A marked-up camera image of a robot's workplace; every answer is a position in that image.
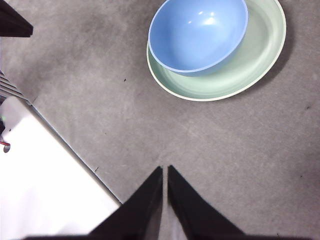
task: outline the floor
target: floor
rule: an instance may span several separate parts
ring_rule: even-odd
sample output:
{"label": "floor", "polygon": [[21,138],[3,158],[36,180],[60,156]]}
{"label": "floor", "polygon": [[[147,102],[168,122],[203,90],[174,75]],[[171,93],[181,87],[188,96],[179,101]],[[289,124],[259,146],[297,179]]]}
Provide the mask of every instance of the floor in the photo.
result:
{"label": "floor", "polygon": [[[3,39],[4,74],[119,200],[173,164],[246,233],[320,240],[319,0],[280,0],[287,37],[275,66],[203,103],[168,94],[149,72],[163,0],[8,2],[34,34]],[[167,203],[162,218],[160,239],[173,239]]]}

